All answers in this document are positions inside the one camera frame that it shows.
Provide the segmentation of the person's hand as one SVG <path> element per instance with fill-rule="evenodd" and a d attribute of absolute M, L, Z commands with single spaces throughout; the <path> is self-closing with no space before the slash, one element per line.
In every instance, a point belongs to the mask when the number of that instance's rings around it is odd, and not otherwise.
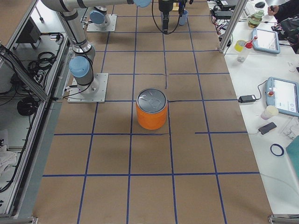
<path fill-rule="evenodd" d="M 279 6 L 278 5 L 272 5 L 272 6 L 268 7 L 267 14 L 269 16 L 274 16 L 278 13 L 278 11 L 279 11 Z"/>

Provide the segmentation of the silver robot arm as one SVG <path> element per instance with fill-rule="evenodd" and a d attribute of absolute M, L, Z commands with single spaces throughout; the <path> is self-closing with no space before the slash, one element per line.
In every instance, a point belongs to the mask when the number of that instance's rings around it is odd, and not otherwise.
<path fill-rule="evenodd" d="M 107 15 L 101 7 L 124 4 L 138 7 L 154 6 L 152 0 L 43 0 L 42 3 L 47 8 L 57 12 L 62 20 L 75 54 L 75 57 L 70 60 L 69 70 L 77 82 L 79 93 L 84 96 L 96 93 L 100 84 L 95 80 L 96 75 L 93 72 L 95 48 L 87 40 L 77 9 L 93 7 L 95 12 L 99 14 L 99 18 L 95 19 L 93 23 L 102 24 Z"/>
<path fill-rule="evenodd" d="M 168 32 L 168 25 L 169 25 L 169 13 L 173 10 L 173 3 L 175 0 L 159 0 L 158 1 L 158 8 L 159 11 L 162 13 L 162 29 L 158 26 L 155 16 L 154 16 L 154 1 L 153 0 L 133 0 L 133 4 L 136 4 L 138 7 L 147 7 L 151 3 L 151 15 L 153 18 L 153 22 L 157 29 L 165 34 L 171 34 L 175 31 L 176 28 L 172 32 Z M 104 9 L 100 9 L 100 7 L 94 7 L 93 10 L 90 12 L 90 19 L 91 22 L 95 24 L 105 24 L 107 13 L 104 11 Z"/>

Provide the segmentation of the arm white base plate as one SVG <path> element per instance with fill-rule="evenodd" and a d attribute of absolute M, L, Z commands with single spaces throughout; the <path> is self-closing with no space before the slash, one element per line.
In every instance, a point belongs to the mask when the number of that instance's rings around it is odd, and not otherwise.
<path fill-rule="evenodd" d="M 76 87 L 71 88 L 70 97 L 67 97 L 68 103 L 104 103 L 106 99 L 108 73 L 95 73 L 94 80 L 91 85 L 84 90 L 83 86 L 77 86 L 75 78 L 72 80 L 72 85 Z"/>
<path fill-rule="evenodd" d="M 116 14 L 90 14 L 90 21 L 87 25 L 87 32 L 104 33 L 114 32 L 116 28 Z"/>

